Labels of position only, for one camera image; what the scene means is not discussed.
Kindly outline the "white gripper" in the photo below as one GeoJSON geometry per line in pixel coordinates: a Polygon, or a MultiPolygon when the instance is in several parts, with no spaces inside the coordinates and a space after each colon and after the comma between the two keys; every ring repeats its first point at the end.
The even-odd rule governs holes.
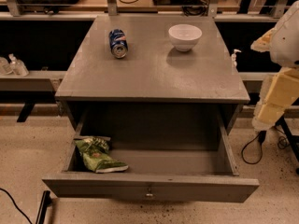
{"type": "Polygon", "coordinates": [[[255,40],[250,48],[270,51],[271,60],[283,68],[267,75],[252,120],[256,131],[267,131],[299,98],[299,1],[295,1],[274,28],[255,40]]]}

